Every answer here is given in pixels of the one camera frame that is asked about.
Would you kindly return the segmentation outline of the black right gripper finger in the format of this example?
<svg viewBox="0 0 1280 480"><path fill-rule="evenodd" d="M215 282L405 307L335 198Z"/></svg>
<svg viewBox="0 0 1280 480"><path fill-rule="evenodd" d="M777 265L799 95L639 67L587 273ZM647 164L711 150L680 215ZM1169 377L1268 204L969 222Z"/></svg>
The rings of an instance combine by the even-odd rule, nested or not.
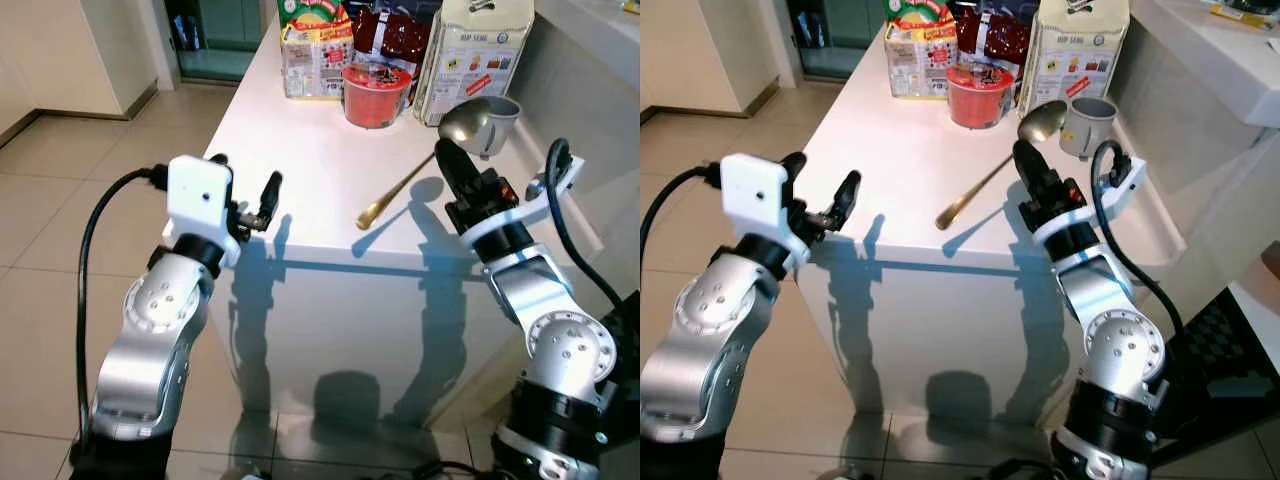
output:
<svg viewBox="0 0 1280 480"><path fill-rule="evenodd" d="M1050 168L1041 151L1028 140L1018 140L1014 143L1012 160L1032 200L1041 198L1057 179L1056 172Z"/></svg>
<svg viewBox="0 0 1280 480"><path fill-rule="evenodd" d="M438 140L434 154L454 198L468 206L479 205L483 178L470 155L453 140Z"/></svg>

